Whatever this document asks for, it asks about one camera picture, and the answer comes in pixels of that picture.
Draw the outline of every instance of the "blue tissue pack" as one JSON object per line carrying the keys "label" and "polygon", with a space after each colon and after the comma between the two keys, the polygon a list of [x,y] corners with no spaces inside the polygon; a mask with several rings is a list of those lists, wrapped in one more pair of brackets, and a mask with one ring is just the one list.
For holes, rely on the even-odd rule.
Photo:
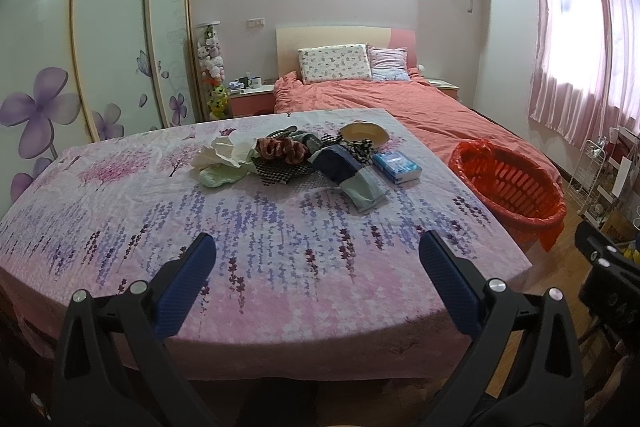
{"label": "blue tissue pack", "polygon": [[417,180],[422,169],[398,151],[374,154],[373,165],[396,185]]}

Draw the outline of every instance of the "red plastic basket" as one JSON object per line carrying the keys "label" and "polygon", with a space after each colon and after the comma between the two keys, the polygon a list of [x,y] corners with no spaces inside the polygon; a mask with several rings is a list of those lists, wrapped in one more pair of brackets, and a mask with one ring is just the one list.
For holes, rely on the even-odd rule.
{"label": "red plastic basket", "polygon": [[562,190],[539,165],[487,140],[460,142],[449,168],[494,214],[520,248],[549,251],[564,229]]}

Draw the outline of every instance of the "pink curtain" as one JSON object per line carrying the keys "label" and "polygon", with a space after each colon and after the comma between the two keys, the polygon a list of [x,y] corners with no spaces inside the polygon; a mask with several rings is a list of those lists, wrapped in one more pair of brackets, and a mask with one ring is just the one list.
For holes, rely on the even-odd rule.
{"label": "pink curtain", "polygon": [[640,0],[539,4],[529,117],[578,147],[611,126],[637,132]]}

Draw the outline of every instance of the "patterned pillow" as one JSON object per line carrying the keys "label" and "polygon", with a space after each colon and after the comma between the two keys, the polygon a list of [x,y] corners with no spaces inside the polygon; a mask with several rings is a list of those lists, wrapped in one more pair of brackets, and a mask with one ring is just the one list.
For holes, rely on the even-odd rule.
{"label": "patterned pillow", "polygon": [[367,44],[373,80],[410,80],[406,68],[406,48],[391,50]]}
{"label": "patterned pillow", "polygon": [[302,82],[326,80],[371,80],[371,68],[364,44],[342,44],[298,50]]}

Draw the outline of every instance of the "yellow bowl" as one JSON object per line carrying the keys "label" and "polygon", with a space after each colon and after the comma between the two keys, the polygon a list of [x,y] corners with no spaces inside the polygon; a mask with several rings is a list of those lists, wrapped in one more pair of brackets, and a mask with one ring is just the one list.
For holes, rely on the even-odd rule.
{"label": "yellow bowl", "polygon": [[340,129],[342,137],[351,142],[369,139],[376,149],[389,141],[389,134],[375,123],[355,121]]}

